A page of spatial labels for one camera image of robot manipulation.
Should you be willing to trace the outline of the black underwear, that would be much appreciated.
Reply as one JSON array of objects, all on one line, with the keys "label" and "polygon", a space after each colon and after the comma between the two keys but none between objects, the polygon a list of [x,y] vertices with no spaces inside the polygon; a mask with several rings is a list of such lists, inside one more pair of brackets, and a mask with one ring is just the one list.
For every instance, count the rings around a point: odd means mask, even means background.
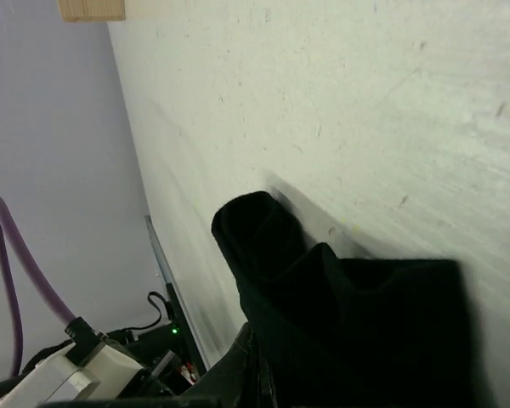
[{"label": "black underwear", "polygon": [[341,258],[256,191],[211,227],[285,407],[493,407],[461,265]]}]

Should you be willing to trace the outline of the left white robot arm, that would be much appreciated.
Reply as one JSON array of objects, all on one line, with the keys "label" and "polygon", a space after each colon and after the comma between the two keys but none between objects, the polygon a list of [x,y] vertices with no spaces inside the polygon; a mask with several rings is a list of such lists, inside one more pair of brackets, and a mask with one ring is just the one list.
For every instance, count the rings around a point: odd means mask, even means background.
[{"label": "left white robot arm", "polygon": [[196,366],[191,343],[173,323],[140,335],[113,331],[105,341],[81,365],[66,358],[76,347],[70,340],[41,350],[20,374],[0,381],[0,407],[180,395],[204,371]]}]

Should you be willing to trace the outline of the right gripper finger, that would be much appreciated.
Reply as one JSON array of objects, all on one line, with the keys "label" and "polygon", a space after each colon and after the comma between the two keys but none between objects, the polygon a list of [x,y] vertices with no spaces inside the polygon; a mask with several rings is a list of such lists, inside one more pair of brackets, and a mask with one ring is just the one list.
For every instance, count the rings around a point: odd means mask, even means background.
[{"label": "right gripper finger", "polygon": [[225,355],[183,397],[217,398],[222,407],[240,407],[247,384],[252,329],[245,323]]}]

